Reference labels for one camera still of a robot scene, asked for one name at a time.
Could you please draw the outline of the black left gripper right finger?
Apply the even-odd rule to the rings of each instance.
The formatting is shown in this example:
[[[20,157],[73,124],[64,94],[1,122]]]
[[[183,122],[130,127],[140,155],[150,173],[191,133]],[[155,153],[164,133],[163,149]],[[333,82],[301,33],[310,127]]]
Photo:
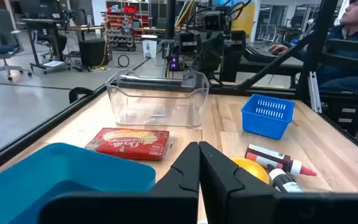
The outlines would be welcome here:
[[[273,224],[274,193],[208,142],[200,142],[200,184],[209,224]]]

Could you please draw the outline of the yellow toy donut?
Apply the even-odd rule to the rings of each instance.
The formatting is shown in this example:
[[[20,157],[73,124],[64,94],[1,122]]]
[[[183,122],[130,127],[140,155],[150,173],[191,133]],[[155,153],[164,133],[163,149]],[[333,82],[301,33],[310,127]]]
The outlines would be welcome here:
[[[270,183],[268,173],[258,163],[246,158],[232,158],[231,160],[262,182],[265,182],[266,184]]]

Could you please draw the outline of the red food colouring bottle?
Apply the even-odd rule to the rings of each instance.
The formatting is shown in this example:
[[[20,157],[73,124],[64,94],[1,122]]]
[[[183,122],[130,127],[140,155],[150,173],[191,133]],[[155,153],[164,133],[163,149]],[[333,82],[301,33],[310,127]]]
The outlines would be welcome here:
[[[286,173],[289,173],[292,176],[317,176],[315,171],[305,167],[301,161],[291,159],[287,154],[253,144],[248,145],[244,157],[258,163],[264,168],[267,168],[270,164],[274,166],[274,168],[283,169]]]

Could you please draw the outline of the black food colouring bottle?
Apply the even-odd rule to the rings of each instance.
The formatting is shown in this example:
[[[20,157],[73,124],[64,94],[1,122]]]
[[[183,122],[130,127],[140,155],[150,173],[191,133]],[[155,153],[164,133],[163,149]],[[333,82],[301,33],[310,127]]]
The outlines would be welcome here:
[[[284,170],[275,168],[268,164],[269,181],[276,190],[284,193],[300,193],[304,192],[303,188],[295,182]]]

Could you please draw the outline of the yellow panel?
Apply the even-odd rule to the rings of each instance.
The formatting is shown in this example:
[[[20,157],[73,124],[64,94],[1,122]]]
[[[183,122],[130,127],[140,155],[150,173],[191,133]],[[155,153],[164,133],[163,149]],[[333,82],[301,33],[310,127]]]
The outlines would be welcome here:
[[[243,30],[246,33],[246,40],[250,40],[252,34],[252,28],[254,25],[256,3],[254,0],[242,9],[241,12],[236,11],[232,15],[231,30],[239,31]]]

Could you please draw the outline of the black keyboard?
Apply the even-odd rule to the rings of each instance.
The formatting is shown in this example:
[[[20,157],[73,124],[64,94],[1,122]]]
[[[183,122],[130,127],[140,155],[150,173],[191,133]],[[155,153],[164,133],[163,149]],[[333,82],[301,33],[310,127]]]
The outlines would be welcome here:
[[[277,57],[278,55],[272,54],[264,48],[255,47],[252,45],[246,46],[245,58],[248,61],[270,63],[273,62]]]

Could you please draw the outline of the black vertical pole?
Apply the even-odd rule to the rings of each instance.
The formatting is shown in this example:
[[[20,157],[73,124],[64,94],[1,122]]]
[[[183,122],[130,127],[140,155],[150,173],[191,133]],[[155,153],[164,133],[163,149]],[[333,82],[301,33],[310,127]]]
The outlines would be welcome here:
[[[176,0],[167,0],[166,38],[172,39],[175,33],[175,6]]]

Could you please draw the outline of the blue slotted plastic basket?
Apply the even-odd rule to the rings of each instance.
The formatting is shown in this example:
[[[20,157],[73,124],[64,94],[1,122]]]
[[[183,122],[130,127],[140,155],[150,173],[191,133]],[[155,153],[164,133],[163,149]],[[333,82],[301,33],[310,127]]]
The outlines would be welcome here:
[[[280,140],[293,120],[295,103],[264,95],[252,95],[241,109],[242,129]]]

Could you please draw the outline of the red parts rack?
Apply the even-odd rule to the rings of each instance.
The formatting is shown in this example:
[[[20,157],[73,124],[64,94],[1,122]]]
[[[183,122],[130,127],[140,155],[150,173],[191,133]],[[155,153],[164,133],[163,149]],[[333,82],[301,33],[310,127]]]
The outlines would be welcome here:
[[[108,50],[133,52],[142,29],[151,26],[152,14],[149,2],[121,1],[113,3],[101,13],[104,19]]]

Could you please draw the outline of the teal plastic bin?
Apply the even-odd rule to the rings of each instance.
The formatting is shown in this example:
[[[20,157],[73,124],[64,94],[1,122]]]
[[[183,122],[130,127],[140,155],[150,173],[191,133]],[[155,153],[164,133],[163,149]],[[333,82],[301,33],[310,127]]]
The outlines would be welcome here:
[[[62,193],[146,192],[155,176],[148,165],[49,144],[0,173],[0,224],[37,224],[41,208]]]

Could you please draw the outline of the silver aluminium extrusion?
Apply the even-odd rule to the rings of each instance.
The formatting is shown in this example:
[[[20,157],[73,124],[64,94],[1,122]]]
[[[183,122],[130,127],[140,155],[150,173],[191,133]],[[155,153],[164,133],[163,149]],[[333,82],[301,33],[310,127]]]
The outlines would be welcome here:
[[[311,108],[316,113],[322,112],[321,100],[316,72],[310,72],[308,75],[308,88],[310,93]]]

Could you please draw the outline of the black table clamp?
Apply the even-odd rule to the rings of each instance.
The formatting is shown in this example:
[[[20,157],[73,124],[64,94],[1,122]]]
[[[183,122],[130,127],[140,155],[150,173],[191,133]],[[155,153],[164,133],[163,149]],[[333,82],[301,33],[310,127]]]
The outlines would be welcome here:
[[[75,87],[69,91],[68,94],[69,104],[72,104],[76,100],[78,100],[80,95],[89,96],[93,94],[94,94],[94,90],[90,90],[84,87]]]

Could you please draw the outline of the person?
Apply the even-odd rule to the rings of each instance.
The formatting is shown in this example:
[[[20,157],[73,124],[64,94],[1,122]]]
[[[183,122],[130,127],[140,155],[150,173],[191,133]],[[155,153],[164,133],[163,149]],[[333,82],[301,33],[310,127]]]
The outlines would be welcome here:
[[[358,0],[349,0],[339,25],[330,28],[327,38],[358,42]],[[322,64],[317,81],[320,90],[358,92],[358,70]]]

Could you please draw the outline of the black office desk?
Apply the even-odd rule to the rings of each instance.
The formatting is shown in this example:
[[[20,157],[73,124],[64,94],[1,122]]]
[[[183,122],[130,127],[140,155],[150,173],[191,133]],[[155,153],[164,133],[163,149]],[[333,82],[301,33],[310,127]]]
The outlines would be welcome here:
[[[57,60],[61,62],[61,66],[67,66],[71,69],[70,63],[65,63],[65,55],[63,55],[64,48],[61,47],[59,31],[79,32],[81,34],[82,41],[85,40],[85,32],[92,30],[98,30],[103,35],[105,31],[104,26],[58,26],[62,21],[56,19],[23,19],[25,28],[30,39],[32,52],[35,58],[34,63],[30,63],[31,70],[34,67],[42,69],[44,74],[47,74],[52,69],[51,66],[41,64],[35,50],[35,43],[47,46],[50,48],[51,61]]]

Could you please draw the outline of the black rig frame strut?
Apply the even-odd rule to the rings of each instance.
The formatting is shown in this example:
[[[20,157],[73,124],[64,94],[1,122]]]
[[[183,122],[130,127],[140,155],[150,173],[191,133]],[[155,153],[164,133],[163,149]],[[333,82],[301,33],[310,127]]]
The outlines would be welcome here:
[[[321,8],[316,18],[316,24],[312,33],[301,39],[294,46],[289,47],[288,52],[281,54],[272,63],[257,72],[253,77],[238,85],[230,86],[237,86],[241,90],[248,87],[254,87],[254,84],[257,81],[270,73],[273,69],[277,68],[289,57],[298,58],[303,62],[298,84],[289,89],[299,91],[303,87],[306,91],[306,97],[309,95],[306,78],[310,72],[316,72],[317,76],[317,71],[320,65],[325,64],[334,67],[358,70],[358,42],[327,38],[330,28],[334,27],[333,13],[336,4],[337,0],[322,0]],[[350,99],[358,100],[358,92],[321,91],[325,98],[343,98],[347,93]]]

